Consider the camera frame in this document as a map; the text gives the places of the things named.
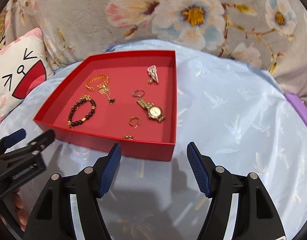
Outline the left hand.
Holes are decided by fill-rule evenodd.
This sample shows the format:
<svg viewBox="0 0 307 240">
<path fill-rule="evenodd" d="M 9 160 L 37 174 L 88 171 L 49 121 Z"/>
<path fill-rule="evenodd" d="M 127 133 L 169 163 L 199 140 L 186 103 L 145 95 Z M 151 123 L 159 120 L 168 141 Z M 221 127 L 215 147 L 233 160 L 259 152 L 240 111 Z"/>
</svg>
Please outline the left hand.
<svg viewBox="0 0 307 240">
<path fill-rule="evenodd" d="M 28 223 L 28 214 L 24 208 L 24 202 L 19 195 L 20 189 L 16 189 L 8 195 L 3 203 L 6 205 L 8 210 L 17 216 L 16 220 L 24 232 Z"/>
</svg>

